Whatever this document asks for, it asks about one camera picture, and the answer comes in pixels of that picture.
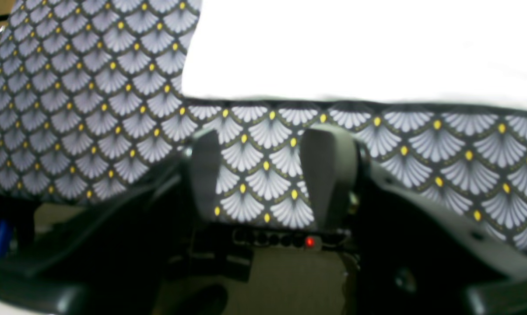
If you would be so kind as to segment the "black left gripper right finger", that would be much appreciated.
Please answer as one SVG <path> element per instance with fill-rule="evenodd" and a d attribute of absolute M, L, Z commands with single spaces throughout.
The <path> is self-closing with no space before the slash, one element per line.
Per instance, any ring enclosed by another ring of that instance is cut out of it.
<path fill-rule="evenodd" d="M 358 175 L 355 140 L 342 128 L 318 124 L 303 132 L 299 147 L 317 229 L 337 231 L 349 213 Z"/>

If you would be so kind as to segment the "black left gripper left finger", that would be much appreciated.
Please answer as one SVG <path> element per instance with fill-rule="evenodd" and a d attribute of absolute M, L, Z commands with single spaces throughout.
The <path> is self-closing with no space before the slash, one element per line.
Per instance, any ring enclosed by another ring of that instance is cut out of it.
<path fill-rule="evenodd" d="M 214 129 L 193 135 L 189 146 L 189 189 L 201 222 L 213 221 L 220 159 L 219 135 Z"/>

